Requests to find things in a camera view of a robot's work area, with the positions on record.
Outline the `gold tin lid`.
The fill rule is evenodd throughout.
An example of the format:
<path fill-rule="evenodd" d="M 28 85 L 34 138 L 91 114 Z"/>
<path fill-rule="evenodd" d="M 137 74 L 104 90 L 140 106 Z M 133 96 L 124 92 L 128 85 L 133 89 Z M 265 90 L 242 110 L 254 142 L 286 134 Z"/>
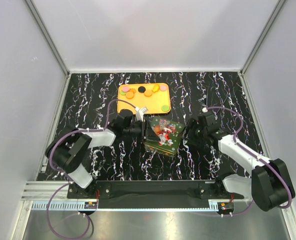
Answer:
<path fill-rule="evenodd" d="M 155 116 L 150 120 L 151 128 L 159 137 L 159 143 L 178 142 L 180 145 L 182 132 L 185 130 L 185 125 L 175 122 L 160 116 Z"/>

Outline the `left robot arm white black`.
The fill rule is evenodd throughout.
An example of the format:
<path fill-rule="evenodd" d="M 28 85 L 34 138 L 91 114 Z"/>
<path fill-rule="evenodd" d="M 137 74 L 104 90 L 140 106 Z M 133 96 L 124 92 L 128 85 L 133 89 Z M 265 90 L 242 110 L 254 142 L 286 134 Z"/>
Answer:
<path fill-rule="evenodd" d="M 82 161 L 89 149 L 110 147 L 124 136 L 138 138 L 143 143 L 159 141 L 142 113 L 137 111 L 133 114 L 131 110 L 123 109 L 103 129 L 66 128 L 46 148 L 45 157 L 49 165 L 63 173 L 83 197 L 97 197 L 100 191 L 96 189 L 96 180 Z"/>

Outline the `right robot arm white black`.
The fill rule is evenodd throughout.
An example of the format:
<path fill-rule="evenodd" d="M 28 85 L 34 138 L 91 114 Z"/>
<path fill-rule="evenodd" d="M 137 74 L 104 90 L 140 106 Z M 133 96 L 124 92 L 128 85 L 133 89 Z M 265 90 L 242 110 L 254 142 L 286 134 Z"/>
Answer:
<path fill-rule="evenodd" d="M 263 211 L 288 208 L 295 198 L 295 189 L 286 163 L 272 160 L 242 143 L 235 134 L 221 127 L 212 112 L 191 118 L 184 128 L 184 140 L 197 148 L 213 147 L 243 167 L 249 178 L 225 173 L 216 178 L 212 190 L 220 198 L 237 194 L 251 198 Z"/>

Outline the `gold square cookie tin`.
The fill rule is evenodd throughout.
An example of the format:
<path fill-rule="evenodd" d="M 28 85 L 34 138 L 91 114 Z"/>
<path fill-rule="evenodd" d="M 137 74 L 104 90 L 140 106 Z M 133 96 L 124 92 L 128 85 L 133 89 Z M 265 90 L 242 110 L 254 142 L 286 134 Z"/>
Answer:
<path fill-rule="evenodd" d="M 178 142 L 172 144 L 170 144 L 169 142 L 145 142 L 144 146 L 147 151 L 155 151 L 159 154 L 163 154 L 169 157 L 175 156 L 179 148 Z"/>

